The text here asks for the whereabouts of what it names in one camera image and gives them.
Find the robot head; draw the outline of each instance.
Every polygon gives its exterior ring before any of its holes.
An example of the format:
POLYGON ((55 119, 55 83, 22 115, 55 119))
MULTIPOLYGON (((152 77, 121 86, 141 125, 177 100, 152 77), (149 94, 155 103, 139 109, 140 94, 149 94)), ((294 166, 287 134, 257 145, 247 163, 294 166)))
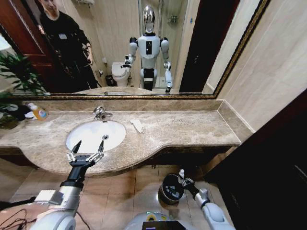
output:
POLYGON ((151 6, 146 6, 143 11, 145 31, 151 34, 154 31, 154 9, 151 6))

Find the robotic arm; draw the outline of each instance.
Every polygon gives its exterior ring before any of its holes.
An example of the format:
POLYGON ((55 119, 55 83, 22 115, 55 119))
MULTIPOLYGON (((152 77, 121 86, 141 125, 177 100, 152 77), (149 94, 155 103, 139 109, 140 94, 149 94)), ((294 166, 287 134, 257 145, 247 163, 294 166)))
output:
POLYGON ((184 177, 184 170, 180 170, 179 183, 187 189, 193 196, 198 206, 202 209, 211 230, 236 230, 229 224, 223 210, 208 199, 208 190, 198 189, 195 182, 190 178, 184 177))
POLYGON ((171 63, 168 61, 168 39, 165 37, 161 40, 161 50, 164 60, 164 69, 165 69, 165 81, 166 81, 166 91, 170 92, 171 88, 173 87, 172 82, 172 74, 171 74, 171 63))
POLYGON ((60 189, 42 190, 35 199, 36 203, 49 204, 47 212, 37 216, 35 225, 31 230, 74 230, 76 215, 79 207, 80 192, 83 189, 83 181, 86 170, 100 161, 104 154, 104 141, 99 145, 97 153, 93 155, 78 155, 81 141, 74 146, 67 158, 72 166, 71 172, 66 181, 61 183, 60 189))
POLYGON ((130 38, 130 54, 125 56, 125 64, 121 66, 121 68, 131 68, 132 64, 135 61, 135 54, 138 49, 138 40, 135 37, 130 38))

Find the person's hand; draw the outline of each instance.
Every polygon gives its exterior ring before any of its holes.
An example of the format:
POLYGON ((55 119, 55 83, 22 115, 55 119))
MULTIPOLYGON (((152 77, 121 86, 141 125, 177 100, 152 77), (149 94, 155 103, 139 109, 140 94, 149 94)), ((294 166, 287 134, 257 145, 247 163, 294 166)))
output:
POLYGON ((41 25, 38 25, 38 30, 40 31, 42 35, 45 35, 45 31, 41 25))
POLYGON ((94 63, 92 48, 91 47, 87 47, 87 51, 88 51, 87 60, 89 60, 90 64, 92 65, 94 63))
POLYGON ((90 64, 91 64, 91 65, 94 63, 94 59, 93 59, 92 53, 89 53, 87 59, 90 61, 90 64))

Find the gold mirror frame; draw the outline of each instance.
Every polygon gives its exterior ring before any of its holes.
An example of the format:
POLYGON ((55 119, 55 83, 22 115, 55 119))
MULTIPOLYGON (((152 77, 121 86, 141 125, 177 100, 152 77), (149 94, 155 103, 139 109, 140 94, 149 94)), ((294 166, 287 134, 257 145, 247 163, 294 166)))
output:
POLYGON ((119 95, 119 96, 109 96, 109 95, 85 95, 76 93, 52 93, 50 96, 17 96, 12 95, 8 97, 10 100, 127 100, 127 99, 150 99, 150 100, 199 100, 199 99, 216 99, 220 93, 222 87, 224 86, 227 78, 231 74, 236 62, 240 58, 246 44, 248 43, 251 35, 253 34, 261 16, 265 12, 267 6, 271 0, 261 0, 255 10, 245 32, 243 33, 240 42, 238 43, 235 52, 233 53, 220 81, 215 88, 213 94, 201 94, 200 93, 183 93, 183 94, 165 94, 165 95, 119 95))

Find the white soap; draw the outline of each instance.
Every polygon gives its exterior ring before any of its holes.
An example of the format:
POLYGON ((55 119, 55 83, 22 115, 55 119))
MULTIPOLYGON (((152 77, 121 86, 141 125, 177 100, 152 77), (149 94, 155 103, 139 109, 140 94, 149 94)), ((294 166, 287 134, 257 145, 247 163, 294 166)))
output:
POLYGON ((131 119, 130 122, 133 123, 134 127, 138 130, 139 133, 145 133, 145 128, 139 119, 131 119))

